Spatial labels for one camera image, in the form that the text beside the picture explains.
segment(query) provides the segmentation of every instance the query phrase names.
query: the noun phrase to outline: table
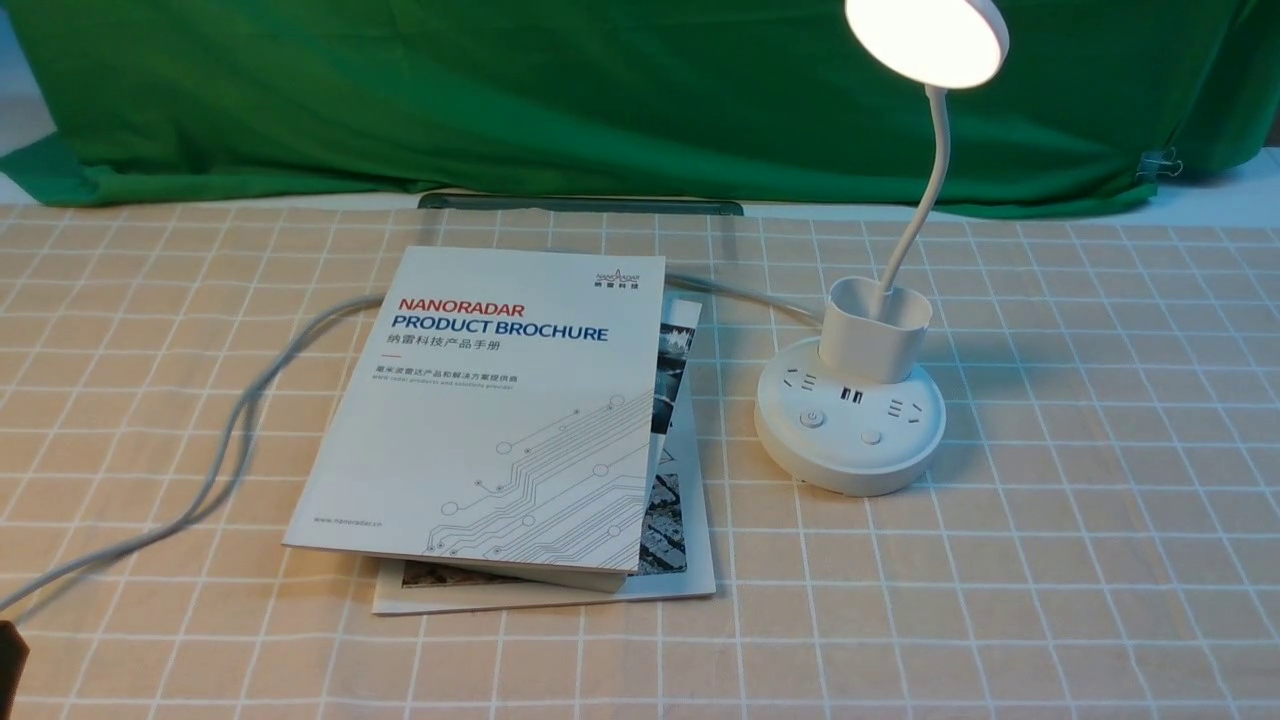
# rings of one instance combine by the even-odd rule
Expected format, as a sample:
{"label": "table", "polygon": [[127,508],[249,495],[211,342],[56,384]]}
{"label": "table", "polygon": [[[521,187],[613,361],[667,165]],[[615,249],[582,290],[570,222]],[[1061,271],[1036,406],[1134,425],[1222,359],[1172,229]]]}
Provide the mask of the table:
{"label": "table", "polygon": [[[412,243],[667,255],[822,301],[896,223],[0,208],[0,592],[169,520],[239,389]],[[721,592],[370,614],[375,564],[280,546],[371,314],[279,378],[228,507],[24,618],[19,720],[1239,717],[1280,714],[1280,229],[942,223],[929,477],[870,501],[760,450],[814,331],[703,299],[689,388]]]}

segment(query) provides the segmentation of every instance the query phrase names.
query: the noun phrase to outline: power cord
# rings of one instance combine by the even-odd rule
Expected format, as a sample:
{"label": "power cord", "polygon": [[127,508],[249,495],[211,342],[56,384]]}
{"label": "power cord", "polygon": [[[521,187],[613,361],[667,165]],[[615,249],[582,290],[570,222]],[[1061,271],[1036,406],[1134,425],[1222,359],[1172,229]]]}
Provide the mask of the power cord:
{"label": "power cord", "polygon": [[[741,300],[748,300],[753,302],[759,302],[772,307],[777,307],[790,315],[795,315],[799,319],[820,324],[822,315],[809,307],[792,302],[790,300],[777,297],[773,295],[765,295],[755,292],[746,288],[740,288],[721,282],[716,282],[708,278],[700,278],[696,275],[687,275],[681,273],[668,273],[667,284],[675,287],[684,287],[686,290],[695,290],[701,292],[709,292],[713,295],[724,295],[728,297],[737,297]],[[209,474],[205,475],[205,480],[200,487],[200,492],[196,493],[196,498],[191,502],[191,506],[172,523],[156,528],[154,530],[142,533],[137,537],[122,541],[119,543],[104,547],[101,550],[90,552],[76,560],[72,560],[64,565],[59,565],[49,570],[47,573],[40,575],[28,584],[18,588],[17,591],[9,593],[3,600],[0,600],[0,614],[6,612],[12,607],[17,606],[22,601],[27,600],[32,594],[40,592],[45,587],[76,573],[78,570],[93,569],[97,566],[110,565],[118,562],[129,555],[160,542],[168,537],[180,533],[182,530],[201,523],[205,518],[212,515],[218,509],[227,502],[227,500],[236,492],[236,488],[243,480],[244,470],[250,461],[251,448],[253,446],[253,438],[257,427],[257,410],[259,404],[262,400],[262,395],[273,380],[280,374],[284,368],[293,361],[303,350],[311,346],[316,340],[324,336],[329,331],[332,324],[340,319],[343,315],[351,313],[358,313],[362,310],[369,310],[372,307],[379,307],[385,300],[385,295],[366,295],[361,297],[355,297],[346,302],[340,302],[317,314],[307,325],[289,342],[289,345],[275,357],[271,365],[262,372],[244,391],[241,393],[239,400],[232,409],[230,416],[227,419],[227,425],[223,429],[221,439],[218,445],[218,451],[214,454],[214,461],[209,469]],[[205,500],[209,498],[210,493],[218,483],[218,475],[221,471],[223,462],[227,460],[227,451],[232,443],[232,436],[236,433],[236,423],[241,420],[241,447],[239,454],[236,459],[236,466],[232,470],[230,479],[227,486],[214,496],[209,505],[201,507]]]}

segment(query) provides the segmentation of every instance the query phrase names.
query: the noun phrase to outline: white desk lamp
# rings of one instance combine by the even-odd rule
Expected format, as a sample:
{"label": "white desk lamp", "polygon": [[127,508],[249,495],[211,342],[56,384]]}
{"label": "white desk lamp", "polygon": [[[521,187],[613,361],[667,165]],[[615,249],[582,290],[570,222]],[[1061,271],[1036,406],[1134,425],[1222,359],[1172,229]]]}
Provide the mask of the white desk lamp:
{"label": "white desk lamp", "polygon": [[764,368],[755,429],[796,478],[870,497],[924,474],[946,428],[942,393],[916,364],[933,306],[895,287],[893,278],[947,172],[946,92],[995,77],[1009,31],[991,0],[845,0],[845,19],[877,60],[924,85],[937,136],[933,174],[879,281],[837,281],[820,336],[782,350]]}

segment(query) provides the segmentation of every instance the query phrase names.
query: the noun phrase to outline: round button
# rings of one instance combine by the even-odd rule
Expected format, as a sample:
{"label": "round button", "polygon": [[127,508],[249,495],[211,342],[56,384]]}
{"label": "round button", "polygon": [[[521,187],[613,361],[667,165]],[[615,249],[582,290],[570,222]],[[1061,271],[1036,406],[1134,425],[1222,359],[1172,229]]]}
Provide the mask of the round button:
{"label": "round button", "polygon": [[817,428],[827,421],[827,415],[822,410],[805,410],[800,414],[800,424],[806,428]]}

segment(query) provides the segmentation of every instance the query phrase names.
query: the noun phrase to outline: green cloth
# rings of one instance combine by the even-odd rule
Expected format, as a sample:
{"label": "green cloth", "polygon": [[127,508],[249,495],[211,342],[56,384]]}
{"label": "green cloth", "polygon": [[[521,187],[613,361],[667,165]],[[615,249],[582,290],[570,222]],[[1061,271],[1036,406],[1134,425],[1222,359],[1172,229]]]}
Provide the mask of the green cloth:
{"label": "green cloth", "polygon": [[[8,0],[59,133],[0,160],[47,205],[425,192],[897,202],[924,92],[840,0]],[[1280,0],[1000,0],[1011,51],[950,94],[941,205],[1123,210],[1144,154],[1252,156]]]}

